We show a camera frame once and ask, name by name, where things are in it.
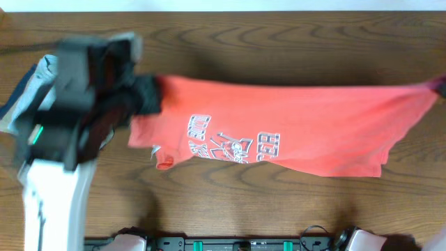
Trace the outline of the red t-shirt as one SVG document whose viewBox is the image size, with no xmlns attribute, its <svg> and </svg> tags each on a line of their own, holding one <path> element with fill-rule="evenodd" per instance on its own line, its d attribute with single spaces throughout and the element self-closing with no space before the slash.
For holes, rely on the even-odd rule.
<svg viewBox="0 0 446 251">
<path fill-rule="evenodd" d="M 129 146 L 159 169 L 192 157 L 271 162 L 317 176 L 379 177 L 390 149 L 438 99 L 440 82 L 248 86 L 161 76 L 161 111 L 136 116 Z"/>
</svg>

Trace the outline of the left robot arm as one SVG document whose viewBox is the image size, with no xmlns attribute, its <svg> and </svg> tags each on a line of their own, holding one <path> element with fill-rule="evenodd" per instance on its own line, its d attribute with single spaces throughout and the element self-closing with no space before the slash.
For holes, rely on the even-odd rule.
<svg viewBox="0 0 446 251">
<path fill-rule="evenodd" d="M 151 76 L 69 89 L 43 82 L 13 121 L 23 186 L 25 250 L 82 250 L 99 152 L 136 114 L 160 112 Z"/>
</svg>

